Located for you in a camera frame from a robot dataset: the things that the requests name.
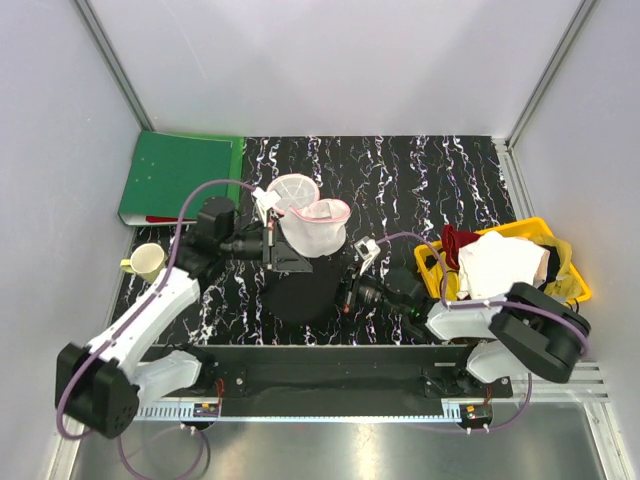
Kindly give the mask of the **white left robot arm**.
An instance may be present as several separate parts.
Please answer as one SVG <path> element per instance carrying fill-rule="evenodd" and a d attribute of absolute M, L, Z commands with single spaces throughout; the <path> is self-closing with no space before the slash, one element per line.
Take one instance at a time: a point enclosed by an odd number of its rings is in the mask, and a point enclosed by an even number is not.
<path fill-rule="evenodd" d="M 87 345 L 66 345 L 57 357 L 55 407 L 59 433 L 70 417 L 107 439 L 119 437 L 140 408 L 188 389 L 196 396 L 220 387 L 217 360 L 199 347 L 179 346 L 143 357 L 169 324 L 219 279 L 230 260 L 260 261 L 283 273 L 309 273 L 310 262 L 286 240 L 276 217 L 278 193 L 253 192 L 260 219 L 237 228 L 233 202 L 211 197 L 188 229 L 178 227 L 157 277 L 115 323 Z"/>

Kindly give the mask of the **white pink mesh laundry bag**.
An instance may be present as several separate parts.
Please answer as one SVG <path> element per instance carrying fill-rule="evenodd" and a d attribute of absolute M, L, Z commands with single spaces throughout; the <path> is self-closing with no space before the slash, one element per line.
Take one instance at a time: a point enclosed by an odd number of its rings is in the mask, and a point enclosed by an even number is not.
<path fill-rule="evenodd" d="M 274 210 L 287 242 L 304 257 L 318 258 L 338 252 L 346 241 L 346 223 L 350 207 L 340 199 L 322 198 L 313 179 L 302 174 L 287 174 L 267 187 L 280 199 Z"/>

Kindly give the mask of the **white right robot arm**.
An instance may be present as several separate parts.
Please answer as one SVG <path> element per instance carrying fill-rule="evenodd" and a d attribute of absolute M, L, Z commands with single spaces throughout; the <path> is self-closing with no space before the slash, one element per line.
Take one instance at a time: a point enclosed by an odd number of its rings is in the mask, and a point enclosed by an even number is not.
<path fill-rule="evenodd" d="M 453 375 L 457 390 L 470 397 L 502 377 L 525 372 L 567 383 L 588 350 L 591 332 L 579 313 L 522 282 L 488 300 L 446 306 L 406 270 L 391 271 L 381 282 L 350 267 L 335 302 L 344 313 L 357 307 L 390 311 L 418 344 L 469 340 L 470 351 Z"/>

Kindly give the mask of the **black bra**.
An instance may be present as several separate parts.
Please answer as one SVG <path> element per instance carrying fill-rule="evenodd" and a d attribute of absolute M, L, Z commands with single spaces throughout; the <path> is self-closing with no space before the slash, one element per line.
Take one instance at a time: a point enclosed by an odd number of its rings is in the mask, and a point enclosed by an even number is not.
<path fill-rule="evenodd" d="M 335 309 L 343 266 L 327 256 L 311 259 L 311 273 L 290 273 L 270 281 L 260 299 L 268 313 L 286 325 L 314 322 Z"/>

